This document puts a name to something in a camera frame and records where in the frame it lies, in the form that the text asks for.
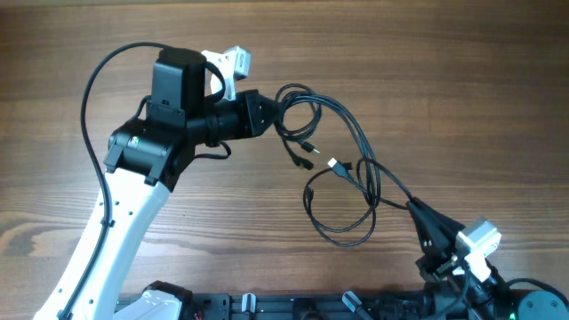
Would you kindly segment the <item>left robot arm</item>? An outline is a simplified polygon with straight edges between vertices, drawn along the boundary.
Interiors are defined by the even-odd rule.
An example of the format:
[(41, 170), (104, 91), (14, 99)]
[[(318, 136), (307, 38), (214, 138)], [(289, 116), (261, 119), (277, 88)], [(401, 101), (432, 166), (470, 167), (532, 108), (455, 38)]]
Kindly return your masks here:
[(116, 129), (94, 167), (100, 194), (84, 232), (39, 319), (196, 319), (189, 290), (155, 282), (129, 306), (117, 305), (124, 280), (149, 225), (196, 147), (262, 135), (280, 108), (255, 90), (238, 92), (251, 55), (160, 46), (150, 95)]

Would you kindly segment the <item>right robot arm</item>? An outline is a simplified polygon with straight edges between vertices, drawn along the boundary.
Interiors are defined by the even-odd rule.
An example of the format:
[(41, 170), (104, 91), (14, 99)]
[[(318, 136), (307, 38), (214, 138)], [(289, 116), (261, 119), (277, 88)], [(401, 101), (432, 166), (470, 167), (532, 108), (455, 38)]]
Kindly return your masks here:
[(443, 304), (433, 295), (429, 317), (446, 319), (461, 312), (469, 319), (566, 319), (568, 299), (549, 284), (531, 278), (506, 281), (488, 257), (496, 252), (501, 233), (482, 217), (464, 226), (419, 198), (406, 203), (423, 256), (416, 261), (421, 277), (455, 297)]

